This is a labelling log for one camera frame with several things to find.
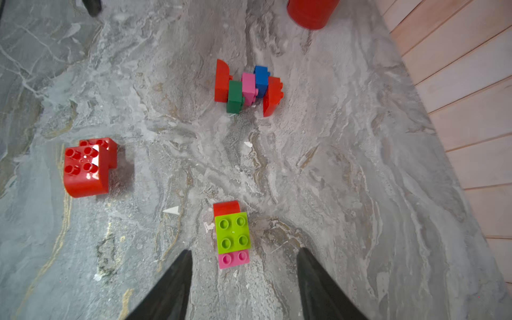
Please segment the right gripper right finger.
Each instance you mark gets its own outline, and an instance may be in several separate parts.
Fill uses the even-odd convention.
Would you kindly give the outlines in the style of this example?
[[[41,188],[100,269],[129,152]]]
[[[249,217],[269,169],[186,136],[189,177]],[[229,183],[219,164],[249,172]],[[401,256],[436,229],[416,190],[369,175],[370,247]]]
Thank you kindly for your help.
[[[297,277],[304,319],[366,319],[306,247],[297,254]]]

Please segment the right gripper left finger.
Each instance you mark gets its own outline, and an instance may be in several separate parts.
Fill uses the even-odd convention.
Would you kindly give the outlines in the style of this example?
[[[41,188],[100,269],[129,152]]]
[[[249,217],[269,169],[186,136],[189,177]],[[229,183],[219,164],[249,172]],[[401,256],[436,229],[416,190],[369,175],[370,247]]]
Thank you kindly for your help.
[[[125,319],[185,319],[192,275],[192,252],[183,250]]]

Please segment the pink lego brick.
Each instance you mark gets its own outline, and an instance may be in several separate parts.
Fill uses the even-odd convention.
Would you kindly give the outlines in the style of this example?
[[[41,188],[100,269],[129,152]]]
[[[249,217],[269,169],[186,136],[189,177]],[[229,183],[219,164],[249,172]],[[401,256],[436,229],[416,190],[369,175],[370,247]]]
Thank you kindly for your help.
[[[255,74],[243,73],[241,76],[242,94],[244,97],[244,105],[250,106],[257,99],[258,89],[255,82]]]
[[[227,269],[229,267],[248,264],[250,262],[249,251],[241,250],[220,254],[218,257],[218,262],[220,269]]]

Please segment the lime green lego brick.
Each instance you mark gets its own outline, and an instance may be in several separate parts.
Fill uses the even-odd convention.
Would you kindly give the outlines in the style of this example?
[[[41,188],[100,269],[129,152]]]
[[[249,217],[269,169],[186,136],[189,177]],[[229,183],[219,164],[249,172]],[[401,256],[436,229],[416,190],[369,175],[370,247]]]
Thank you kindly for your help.
[[[215,218],[218,254],[251,248],[249,222],[246,212],[220,215]]]

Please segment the long red lego brick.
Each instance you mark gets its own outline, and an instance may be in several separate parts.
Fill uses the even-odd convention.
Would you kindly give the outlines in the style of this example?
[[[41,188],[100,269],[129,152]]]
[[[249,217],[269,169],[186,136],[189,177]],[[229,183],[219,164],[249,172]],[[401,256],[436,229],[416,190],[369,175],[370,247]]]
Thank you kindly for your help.
[[[238,201],[226,201],[213,204],[213,214],[215,217],[240,213],[241,208]]]

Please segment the small red curved brick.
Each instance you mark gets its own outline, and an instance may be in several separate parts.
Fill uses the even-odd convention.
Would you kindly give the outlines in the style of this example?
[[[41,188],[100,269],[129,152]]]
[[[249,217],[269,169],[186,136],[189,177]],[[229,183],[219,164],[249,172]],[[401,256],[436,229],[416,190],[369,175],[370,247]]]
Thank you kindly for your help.
[[[226,103],[229,96],[229,82],[233,79],[230,75],[228,64],[218,59],[215,75],[215,102]]]

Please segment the blue lego brick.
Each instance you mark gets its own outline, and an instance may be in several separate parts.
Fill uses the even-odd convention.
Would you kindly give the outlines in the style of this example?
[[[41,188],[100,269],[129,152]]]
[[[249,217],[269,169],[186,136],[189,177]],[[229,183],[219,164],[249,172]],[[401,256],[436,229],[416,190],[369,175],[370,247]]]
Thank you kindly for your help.
[[[256,89],[258,90],[257,98],[261,99],[267,93],[267,89],[269,86],[270,73],[269,73],[267,67],[258,66],[258,65],[255,66],[253,73],[255,75],[255,86],[256,86]]]

